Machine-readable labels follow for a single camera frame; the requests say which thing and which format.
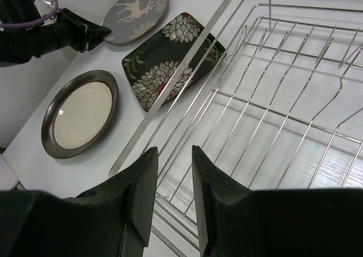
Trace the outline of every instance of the dish rack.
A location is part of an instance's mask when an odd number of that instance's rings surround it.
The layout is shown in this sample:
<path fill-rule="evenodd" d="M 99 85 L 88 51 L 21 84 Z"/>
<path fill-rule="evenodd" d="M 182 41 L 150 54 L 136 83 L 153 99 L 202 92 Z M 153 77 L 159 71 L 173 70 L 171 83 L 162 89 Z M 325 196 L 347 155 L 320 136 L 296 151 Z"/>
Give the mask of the dish rack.
<path fill-rule="evenodd" d="M 159 147 L 153 232 L 178 256 L 199 255 L 192 145 L 251 189 L 363 186 L 360 2 L 222 2 L 110 171 Z M 160 108 L 215 29 L 224 56 Z"/>

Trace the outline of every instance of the chrysanthemum pattern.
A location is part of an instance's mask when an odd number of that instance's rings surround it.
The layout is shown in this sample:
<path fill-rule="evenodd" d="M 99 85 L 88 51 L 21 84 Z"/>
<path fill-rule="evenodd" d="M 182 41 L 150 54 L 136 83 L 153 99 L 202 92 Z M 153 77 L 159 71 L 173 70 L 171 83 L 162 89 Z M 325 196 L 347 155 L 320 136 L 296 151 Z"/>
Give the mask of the chrysanthemum pattern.
<path fill-rule="evenodd" d="M 148 30 L 153 28 L 158 23 L 157 20 L 154 20 L 153 22 L 150 20 L 146 24 L 141 24 L 138 29 L 134 30 L 134 34 L 132 36 L 129 36 L 130 39 L 136 39 L 143 34 L 145 34 Z"/>
<path fill-rule="evenodd" d="M 149 111 L 149 109 L 153 106 L 155 100 L 163 91 L 178 66 L 178 61 L 166 61 L 165 63 L 161 63 L 159 66 L 151 68 L 151 70 L 147 71 L 141 79 L 134 83 L 132 90 L 136 94 L 142 108 L 145 111 Z M 175 84 L 168 97 L 165 99 L 165 102 L 180 93 L 188 78 L 192 75 L 192 70 L 192 68 L 184 70 L 179 81 Z"/>
<path fill-rule="evenodd" d="M 182 13 L 162 29 L 165 37 L 172 41 L 190 42 L 198 37 L 200 26 L 188 13 Z"/>

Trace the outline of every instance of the black square plate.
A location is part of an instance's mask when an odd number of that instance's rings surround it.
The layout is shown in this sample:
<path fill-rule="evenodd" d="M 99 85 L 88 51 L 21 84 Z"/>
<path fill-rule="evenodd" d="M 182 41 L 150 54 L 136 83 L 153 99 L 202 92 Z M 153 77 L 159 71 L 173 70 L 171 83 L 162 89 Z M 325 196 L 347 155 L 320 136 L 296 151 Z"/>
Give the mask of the black square plate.
<path fill-rule="evenodd" d="M 145 111 L 153 106 L 203 29 L 189 13 L 181 13 L 123 59 L 122 64 L 129 83 Z M 213 40 L 213 35 L 209 34 L 164 103 L 176 97 L 182 90 Z M 188 87 L 208 74 L 224 51 L 225 48 L 216 42 Z"/>

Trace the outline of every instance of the white wall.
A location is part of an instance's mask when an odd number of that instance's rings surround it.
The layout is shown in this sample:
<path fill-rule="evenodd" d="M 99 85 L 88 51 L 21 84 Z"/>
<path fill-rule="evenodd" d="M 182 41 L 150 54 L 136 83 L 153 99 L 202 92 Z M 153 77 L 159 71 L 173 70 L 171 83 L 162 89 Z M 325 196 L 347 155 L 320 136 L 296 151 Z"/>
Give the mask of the white wall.
<path fill-rule="evenodd" d="M 94 23 L 101 23 L 117 0 L 58 0 Z M 40 6 L 42 14 L 49 12 Z M 76 53 L 70 48 L 52 52 L 29 63 L 0 68 L 0 147 L 6 148 L 59 79 Z"/>

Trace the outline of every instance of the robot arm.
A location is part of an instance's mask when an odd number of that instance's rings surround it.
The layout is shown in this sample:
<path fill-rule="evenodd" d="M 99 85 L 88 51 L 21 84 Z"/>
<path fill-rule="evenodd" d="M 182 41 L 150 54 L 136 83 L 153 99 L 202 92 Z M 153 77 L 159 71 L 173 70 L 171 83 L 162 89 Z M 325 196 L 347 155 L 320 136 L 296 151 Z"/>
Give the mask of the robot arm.
<path fill-rule="evenodd" d="M 0 67 L 28 62 L 42 55 L 71 46 L 84 52 L 92 50 L 111 30 L 91 23 L 68 9 L 60 9 L 56 22 L 43 26 L 35 0 L 0 0 Z"/>

